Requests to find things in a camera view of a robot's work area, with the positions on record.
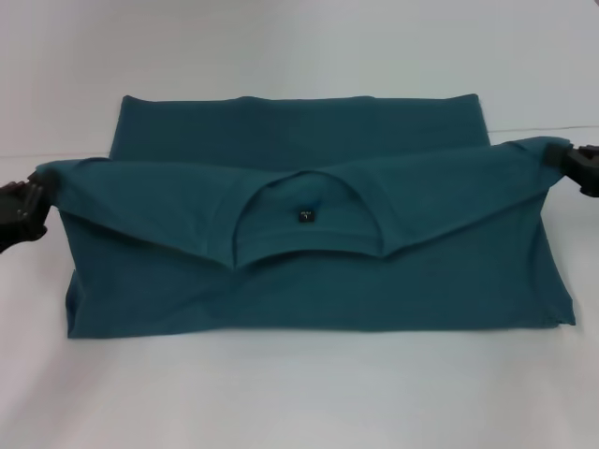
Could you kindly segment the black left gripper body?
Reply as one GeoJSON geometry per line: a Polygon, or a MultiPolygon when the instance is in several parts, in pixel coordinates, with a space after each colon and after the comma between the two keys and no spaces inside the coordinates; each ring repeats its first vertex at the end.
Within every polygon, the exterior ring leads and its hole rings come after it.
{"type": "Polygon", "coordinates": [[[10,182],[0,187],[0,253],[37,241],[47,233],[48,195],[35,182],[10,182]]]}

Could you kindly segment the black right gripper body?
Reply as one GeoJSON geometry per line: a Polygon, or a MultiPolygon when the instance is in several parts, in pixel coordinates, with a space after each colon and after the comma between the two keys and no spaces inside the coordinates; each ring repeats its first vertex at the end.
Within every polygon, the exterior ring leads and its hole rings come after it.
{"type": "Polygon", "coordinates": [[[580,187],[580,193],[599,197],[599,146],[581,146],[566,151],[562,174],[580,187]]]}

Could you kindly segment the teal t-shirt with FREE print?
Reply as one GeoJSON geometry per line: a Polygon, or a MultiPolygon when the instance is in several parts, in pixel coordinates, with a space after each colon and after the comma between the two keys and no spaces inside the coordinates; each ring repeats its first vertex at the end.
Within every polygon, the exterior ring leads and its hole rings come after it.
{"type": "Polygon", "coordinates": [[[478,98],[123,100],[108,158],[37,168],[67,334],[572,325],[541,219],[562,138],[493,145],[478,98]]]}

